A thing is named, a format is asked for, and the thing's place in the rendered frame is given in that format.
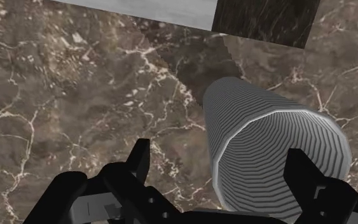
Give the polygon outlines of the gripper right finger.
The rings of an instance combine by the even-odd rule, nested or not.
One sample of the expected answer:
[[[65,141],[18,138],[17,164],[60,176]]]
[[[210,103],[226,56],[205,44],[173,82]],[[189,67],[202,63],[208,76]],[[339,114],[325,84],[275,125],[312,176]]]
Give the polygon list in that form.
[[[323,175],[301,149],[289,149],[284,180],[301,208],[294,224],[358,224],[358,193]]]

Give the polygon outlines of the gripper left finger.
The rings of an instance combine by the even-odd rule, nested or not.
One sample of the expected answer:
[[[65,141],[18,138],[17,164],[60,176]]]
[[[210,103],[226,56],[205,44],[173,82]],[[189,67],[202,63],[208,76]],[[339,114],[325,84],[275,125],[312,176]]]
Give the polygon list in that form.
[[[150,141],[138,139],[125,162],[106,164],[93,178],[80,171],[54,177],[23,224],[181,224],[181,212],[145,186]]]

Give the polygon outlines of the grey ribbed cylindrical cup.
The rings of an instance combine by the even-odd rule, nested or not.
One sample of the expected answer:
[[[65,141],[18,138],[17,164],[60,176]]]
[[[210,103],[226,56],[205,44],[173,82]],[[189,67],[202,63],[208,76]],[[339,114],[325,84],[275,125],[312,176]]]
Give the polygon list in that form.
[[[283,177],[291,148],[303,150],[326,176],[349,173],[347,137],[324,113],[236,77],[210,84],[203,110],[212,185],[226,210],[293,223],[301,209]]]

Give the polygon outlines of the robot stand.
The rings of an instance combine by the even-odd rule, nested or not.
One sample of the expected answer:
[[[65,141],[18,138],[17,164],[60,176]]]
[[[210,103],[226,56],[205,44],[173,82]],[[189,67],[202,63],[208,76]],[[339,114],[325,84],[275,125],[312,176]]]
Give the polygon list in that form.
[[[319,5],[320,0],[218,0],[211,31],[304,48]]]

